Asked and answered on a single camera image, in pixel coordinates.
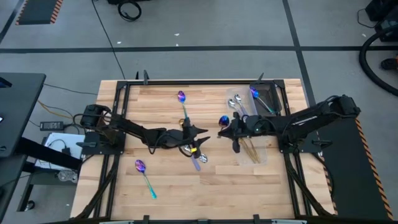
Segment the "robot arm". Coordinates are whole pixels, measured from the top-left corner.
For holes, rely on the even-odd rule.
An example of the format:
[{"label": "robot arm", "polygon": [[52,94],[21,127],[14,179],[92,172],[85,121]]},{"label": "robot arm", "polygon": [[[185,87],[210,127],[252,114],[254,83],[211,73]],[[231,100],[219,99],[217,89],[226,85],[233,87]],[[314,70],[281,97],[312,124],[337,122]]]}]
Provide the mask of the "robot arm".
[{"label": "robot arm", "polygon": [[239,138],[263,135],[277,136],[282,152],[292,152],[313,131],[338,119],[355,118],[361,110],[351,97],[331,96],[315,106],[287,116],[248,116],[245,120],[234,113],[231,125],[218,135],[233,140],[234,152],[240,152]]},{"label": "robot arm", "polygon": [[94,130],[100,134],[104,140],[103,144],[117,146],[117,133],[124,132],[139,138],[143,144],[153,149],[157,147],[163,149],[178,147],[182,152],[181,147],[189,145],[191,148],[196,148],[196,151],[192,155],[182,153],[185,156],[193,156],[194,158],[201,156],[200,145],[210,138],[205,137],[195,140],[198,134],[205,133],[208,130],[191,125],[189,118],[184,119],[182,131],[177,129],[167,130],[165,128],[146,129],[123,118],[120,114],[112,114],[108,107],[101,105],[88,105],[84,114],[82,114],[80,124],[84,128]]}]

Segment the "black hose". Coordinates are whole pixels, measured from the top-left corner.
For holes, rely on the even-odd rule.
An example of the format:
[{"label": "black hose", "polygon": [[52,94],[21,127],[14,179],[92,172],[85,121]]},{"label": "black hose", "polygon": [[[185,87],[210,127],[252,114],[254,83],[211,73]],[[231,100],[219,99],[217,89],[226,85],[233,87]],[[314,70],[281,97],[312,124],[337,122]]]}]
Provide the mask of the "black hose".
[{"label": "black hose", "polygon": [[[138,15],[137,15],[136,17],[131,17],[129,14],[127,14],[126,12],[124,12],[124,11],[121,9],[122,6],[123,6],[124,4],[127,4],[127,3],[132,4],[133,6],[135,6],[135,7],[138,9]],[[123,1],[121,1],[121,2],[118,4],[118,12],[119,12],[119,15],[122,17],[122,19],[124,19],[125,21],[132,22],[132,21],[136,21],[138,18],[141,17],[142,10],[141,10],[141,7],[139,7],[139,5],[138,5],[137,2],[135,2],[135,1],[133,1],[133,0],[123,0]]]},{"label": "black hose", "polygon": [[359,52],[359,63],[363,69],[363,72],[379,87],[386,90],[387,92],[398,96],[398,89],[394,88],[393,86],[389,85],[385,81],[381,80],[370,68],[368,62],[366,61],[366,52],[368,51],[369,46],[380,36],[392,32],[398,29],[398,25],[390,26],[386,29],[383,29],[380,32],[375,33],[371,36],[365,43],[362,45],[361,51]]}]

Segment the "iridescent spoon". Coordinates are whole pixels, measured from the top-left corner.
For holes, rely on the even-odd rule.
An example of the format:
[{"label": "iridescent spoon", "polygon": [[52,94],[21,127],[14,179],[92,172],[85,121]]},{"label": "iridescent spoon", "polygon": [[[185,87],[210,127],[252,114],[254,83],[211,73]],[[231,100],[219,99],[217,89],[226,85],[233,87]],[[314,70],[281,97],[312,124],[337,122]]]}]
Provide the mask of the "iridescent spoon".
[{"label": "iridescent spoon", "polygon": [[271,108],[260,98],[259,92],[258,92],[253,86],[250,86],[250,91],[251,91],[251,94],[252,94],[252,96],[253,96],[254,99],[259,100],[259,101],[267,108],[267,110],[268,110],[270,113],[274,113],[274,110],[271,109]]},{"label": "iridescent spoon", "polygon": [[187,110],[185,109],[185,105],[184,105],[184,102],[185,102],[185,93],[183,92],[183,91],[178,91],[178,100],[179,100],[179,102],[180,103],[182,103],[182,108],[184,109],[184,115],[185,115],[185,118],[187,118],[188,116],[187,116]]},{"label": "iridescent spoon", "polygon": [[144,162],[142,162],[141,160],[137,159],[137,160],[136,160],[136,169],[137,169],[139,172],[142,172],[142,174],[144,175],[145,181],[147,182],[148,188],[149,188],[149,190],[150,190],[150,194],[152,195],[152,199],[156,199],[156,194],[155,194],[155,192],[154,192],[154,189],[153,189],[152,186],[150,185],[149,180],[148,180],[147,176],[145,175],[145,168],[146,168],[146,167],[145,167]]},{"label": "iridescent spoon", "polygon": [[220,131],[222,131],[224,128],[228,127],[229,125],[229,118],[226,115],[223,115],[220,117],[218,120],[218,126],[221,128]]}]

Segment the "black cable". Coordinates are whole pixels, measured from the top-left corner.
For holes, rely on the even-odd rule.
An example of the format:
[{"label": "black cable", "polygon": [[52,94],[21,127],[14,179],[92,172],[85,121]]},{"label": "black cable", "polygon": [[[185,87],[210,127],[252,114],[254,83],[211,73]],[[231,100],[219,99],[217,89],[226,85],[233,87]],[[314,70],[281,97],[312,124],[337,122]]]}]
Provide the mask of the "black cable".
[{"label": "black cable", "polygon": [[94,10],[95,10],[95,13],[97,14],[97,17],[98,17],[98,19],[99,19],[99,23],[101,23],[101,26],[102,26],[102,29],[103,29],[104,32],[105,32],[106,38],[108,38],[109,44],[110,44],[111,47],[112,47],[112,52],[113,52],[114,58],[116,59],[116,62],[118,63],[119,68],[120,68],[120,72],[122,73],[123,79],[125,80],[126,77],[124,76],[124,72],[123,72],[122,66],[120,66],[118,57],[116,56],[116,53],[114,52],[114,47],[113,47],[113,45],[112,45],[111,39],[109,38],[108,33],[107,33],[106,30],[105,30],[104,24],[102,23],[102,20],[101,20],[101,18],[100,18],[100,15],[98,14],[97,8],[95,7],[95,4],[94,4],[94,0],[91,0],[91,3],[93,3],[93,7],[94,7]]},{"label": "black cable", "polygon": [[42,174],[42,173],[46,173],[46,172],[58,172],[58,171],[59,171],[59,170],[57,170],[57,171],[51,170],[51,171],[34,172],[34,173],[29,174],[29,175],[25,175],[25,176],[22,176],[22,177],[15,178],[14,180],[10,180],[9,182],[6,182],[5,184],[0,185],[0,188],[2,188],[2,187],[4,187],[5,185],[10,184],[10,183],[12,183],[12,182],[14,182],[14,181],[17,181],[17,180],[19,180],[19,179],[21,179],[21,178],[28,177],[28,176],[30,176],[30,175]]},{"label": "black cable", "polygon": [[374,26],[368,26],[366,24],[363,24],[359,21],[359,12],[361,12],[362,10],[365,10],[365,8],[358,10],[358,12],[356,12],[356,21],[358,22],[359,25],[365,26],[367,28],[375,28],[377,25],[379,25],[382,21],[378,22],[376,25]]},{"label": "black cable", "polygon": [[[133,6],[135,6],[138,9],[138,15],[136,17],[129,16],[129,14],[127,14],[126,12],[124,12],[121,9],[124,4],[128,4],[128,3],[132,4]],[[122,17],[122,19],[124,19],[125,21],[128,21],[128,22],[132,22],[132,21],[136,21],[138,18],[141,17],[142,10],[137,2],[135,2],[133,0],[123,0],[118,4],[118,12],[119,12],[119,15]]]},{"label": "black cable", "polygon": [[326,171],[329,174],[329,179],[330,179],[330,185],[331,185],[331,191],[330,191],[330,197],[333,198],[335,196],[335,180],[333,178],[333,175],[331,174],[329,168],[326,166],[325,162],[318,156],[316,152],[311,153],[326,169]]},{"label": "black cable", "polygon": [[67,89],[67,88],[64,88],[64,87],[59,87],[59,86],[49,85],[49,84],[46,84],[46,83],[44,83],[44,85],[46,85],[46,86],[50,86],[50,87],[52,87],[52,88],[59,88],[59,89],[61,89],[61,90],[70,91],[70,92],[72,92],[72,93],[89,94],[89,95],[95,95],[95,96],[97,96],[97,95],[98,95],[98,94],[95,94],[95,93],[87,93],[87,92],[81,92],[81,91],[69,90],[69,89]]},{"label": "black cable", "polygon": [[37,125],[37,124],[35,124],[33,121],[31,121],[31,120],[28,120],[30,123],[32,123],[34,126],[36,126],[36,127],[40,127],[39,125]]},{"label": "black cable", "polygon": [[64,140],[62,140],[62,139],[56,139],[56,140],[52,141],[52,142],[49,144],[48,147],[50,147],[50,146],[51,146],[54,142],[56,142],[56,141],[61,141],[61,142],[63,142],[63,144],[65,145],[65,148],[67,147],[66,142],[65,142]]},{"label": "black cable", "polygon": [[65,133],[65,130],[67,129],[67,128],[69,128],[69,127],[74,127],[74,128],[76,128],[76,130],[77,130],[77,134],[80,134],[80,130],[77,128],[77,125],[76,124],[68,124],[68,125],[66,125],[66,126],[64,126],[65,128],[63,129],[63,132]]},{"label": "black cable", "polygon": [[361,51],[359,52],[359,63],[361,64],[361,68],[363,69],[363,72],[379,87],[381,87],[383,90],[386,90],[387,92],[398,96],[398,89],[394,88],[390,84],[386,83],[385,81],[381,80],[371,69],[371,67],[368,65],[368,61],[366,60],[366,52],[368,51],[369,46],[379,37],[382,35],[385,35],[389,32],[392,32],[394,30],[398,29],[398,25],[390,26],[388,28],[383,29],[382,31],[379,31],[372,35],[365,43],[362,45]]}]

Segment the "spoon handle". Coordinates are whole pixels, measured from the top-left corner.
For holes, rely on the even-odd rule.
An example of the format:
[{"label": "spoon handle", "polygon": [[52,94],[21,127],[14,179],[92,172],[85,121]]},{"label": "spoon handle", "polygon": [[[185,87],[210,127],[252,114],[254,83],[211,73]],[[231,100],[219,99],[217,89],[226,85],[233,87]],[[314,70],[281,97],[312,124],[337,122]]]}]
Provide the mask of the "spoon handle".
[{"label": "spoon handle", "polygon": [[261,98],[257,98],[257,100],[259,100],[266,108],[269,112],[273,113],[274,110],[271,109]]},{"label": "spoon handle", "polygon": [[182,103],[182,108],[184,109],[185,118],[187,118],[187,117],[188,117],[188,115],[187,115],[187,109],[185,109],[184,103]]},{"label": "spoon handle", "polygon": [[152,199],[156,199],[157,196],[156,196],[156,194],[155,194],[154,189],[153,189],[152,186],[150,185],[149,180],[148,180],[147,176],[145,175],[145,173],[143,173],[143,174],[144,174],[144,179],[145,179],[145,181],[147,182],[148,188],[149,188],[149,190],[150,190],[150,194],[152,195]]},{"label": "spoon handle", "polygon": [[248,112],[247,112],[246,109],[244,108],[243,104],[242,104],[241,102],[239,102],[239,105],[240,105],[241,108],[242,108],[242,113],[243,113],[243,115],[248,115]]},{"label": "spoon handle", "polygon": [[192,159],[193,165],[195,165],[196,170],[200,171],[200,165],[199,165],[198,161],[193,157],[193,155],[191,156],[191,159]]}]

